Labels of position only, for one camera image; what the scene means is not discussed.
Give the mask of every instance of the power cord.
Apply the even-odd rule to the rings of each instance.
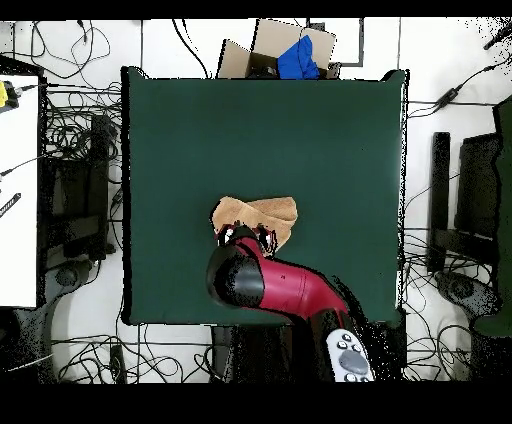
[[[435,102],[435,104],[433,106],[428,107],[428,108],[423,108],[423,109],[417,109],[417,110],[411,112],[407,116],[407,118],[424,118],[426,116],[433,115],[437,111],[443,109],[445,106],[450,104],[459,95],[459,91],[462,89],[462,87],[464,87],[471,79],[473,79],[474,77],[476,77],[477,75],[479,75],[479,74],[481,74],[483,72],[489,72],[489,71],[492,71],[492,70],[496,69],[498,66],[504,65],[505,63],[510,61],[511,57],[512,57],[512,55],[509,54],[509,56],[504,61],[496,63],[494,65],[486,66],[485,68],[479,70],[478,72],[475,72],[473,75],[471,75],[469,78],[467,78],[464,82],[459,84],[456,88],[450,88],[446,93],[444,93]],[[427,114],[415,115],[417,112],[427,111],[427,110],[430,110],[430,109],[434,109],[434,110],[432,110],[430,113],[427,113]]]
[[[176,25],[176,20],[172,20],[172,24],[174,26],[174,30],[176,31],[176,34],[178,35],[178,37],[180,38],[181,42],[183,43],[183,45],[187,48],[187,50],[192,53],[192,56],[194,56],[196,58],[196,60],[199,62],[199,64],[201,65],[201,67],[203,68],[203,71],[204,71],[204,75],[206,77],[206,79],[209,79],[210,76],[208,76],[208,72],[206,72],[206,67],[204,66],[204,63],[201,61],[201,59],[199,59],[199,56],[197,56],[197,54],[194,53],[194,51],[190,48],[190,46],[187,44],[187,42],[184,40],[183,36],[181,35],[181,32],[179,31],[178,29],[178,26]]]

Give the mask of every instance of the white table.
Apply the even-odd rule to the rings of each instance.
[[[15,87],[38,84],[35,76],[0,75]],[[20,97],[19,107],[0,113],[0,172],[37,157],[38,90]],[[16,193],[21,199],[0,218],[0,306],[36,306],[37,161],[0,182],[0,207]]]

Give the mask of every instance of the power adapter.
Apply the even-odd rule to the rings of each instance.
[[[115,344],[110,348],[110,371],[115,384],[128,384],[124,364],[123,346]]]

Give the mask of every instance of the cardboard box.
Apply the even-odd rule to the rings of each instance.
[[[258,19],[251,50],[246,50],[231,40],[224,40],[216,78],[246,78],[252,68],[270,66],[277,70],[277,58],[293,46],[299,37],[309,35],[313,44],[312,59],[320,71],[320,78],[328,78],[329,60],[336,37],[272,19]]]

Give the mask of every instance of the black cable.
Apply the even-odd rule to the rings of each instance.
[[[94,277],[94,279],[92,281],[88,281],[86,284],[91,284],[96,281],[96,279],[98,278],[98,275],[100,275],[101,263],[102,263],[102,261],[99,261],[98,270],[96,271],[96,277]]]
[[[140,69],[144,69],[144,21],[140,21]]]
[[[137,325],[137,383],[140,381],[140,324]]]
[[[502,62],[499,62],[499,63],[496,63],[494,65],[489,65],[489,66],[486,66],[485,68],[482,68],[480,69],[479,71],[475,72],[473,75],[471,75],[469,78],[467,78],[464,82],[462,82],[461,84],[459,84],[456,88],[450,88],[446,93],[444,93],[435,103],[432,107],[430,108],[425,108],[425,109],[418,109],[418,110],[415,110],[413,112],[411,112],[407,118],[424,118],[426,116],[431,116],[433,115],[434,113],[436,113],[437,111],[443,109],[444,107],[446,107],[447,105],[453,103],[453,100],[459,95],[459,91],[471,80],[473,79],[474,77],[476,77],[477,75],[483,73],[483,72],[488,72],[488,71],[492,71],[494,69],[496,69],[498,66],[501,66],[501,65],[504,65],[505,63],[509,62],[510,59],[512,57],[512,54],[509,54],[509,56]],[[430,113],[427,113],[427,114],[424,114],[424,115],[415,115],[416,112],[420,112],[422,110],[429,110],[429,109],[432,109],[434,108],[434,110]]]
[[[460,175],[460,174],[452,175],[450,178],[448,178],[448,181],[453,180],[455,177],[458,177],[459,175]],[[409,199],[409,201],[405,204],[405,209],[404,209],[404,210],[406,211],[406,210],[407,210],[407,207],[410,205],[410,203],[411,203],[414,199],[416,199],[417,197],[421,196],[423,193],[426,193],[427,191],[429,191],[429,190],[430,190],[434,185],[435,185],[435,183],[434,183],[434,184],[432,184],[432,185],[430,185],[429,187],[427,187],[425,190],[423,190],[423,191],[419,192],[416,196],[414,196],[414,197],[412,197],[411,199]]]
[[[192,56],[194,56],[196,58],[196,60],[199,62],[199,64],[201,65],[201,67],[203,68],[203,71],[204,71],[204,75],[207,79],[209,79],[210,77],[208,76],[208,72],[206,72],[206,68],[203,64],[203,62],[201,61],[201,59],[199,59],[199,56],[197,56],[194,51],[190,48],[190,46],[187,44],[187,42],[183,39],[183,36],[181,35],[179,29],[178,29],[178,26],[176,25],[176,21],[173,19],[172,20],[172,24],[174,25],[174,30],[176,31],[176,34],[178,35],[178,37],[180,38],[181,42],[183,43],[183,45],[187,48],[187,50],[192,53]]]
[[[424,109],[417,109],[417,110],[415,110],[415,111],[411,112],[411,113],[407,116],[407,119],[412,119],[412,118],[424,118],[424,117],[426,117],[426,116],[433,115],[433,114],[434,114],[434,113],[436,113],[439,109],[441,109],[441,107],[440,107],[440,106],[437,106],[437,107],[436,107],[432,112],[430,112],[430,113],[426,113],[426,114],[424,114],[424,115],[414,115],[414,116],[413,116],[413,114],[414,114],[414,113],[416,113],[416,112],[420,112],[420,111],[422,111],[422,110],[430,110],[430,109],[432,109],[432,108],[431,108],[431,107],[428,107],[428,108],[424,108]]]
[[[443,370],[444,372],[446,373],[446,375],[448,376],[448,378],[450,380],[455,380],[454,377],[452,377],[452,375],[448,372],[448,370],[446,369],[446,366],[445,366],[445,363],[443,361],[443,358],[442,358],[442,355],[441,355],[441,336],[443,335],[443,333],[446,331],[446,330],[449,330],[450,328],[459,328],[461,330],[464,330],[466,331],[467,333],[469,333],[470,336],[472,336],[472,332],[471,330],[469,330],[468,328],[466,327],[463,327],[462,325],[459,325],[459,324],[450,324],[450,325],[447,325],[446,327],[443,327],[440,331],[439,331],[439,334],[437,335],[437,352],[438,352],[438,355],[439,355],[439,358],[441,360],[441,366],[443,367]]]

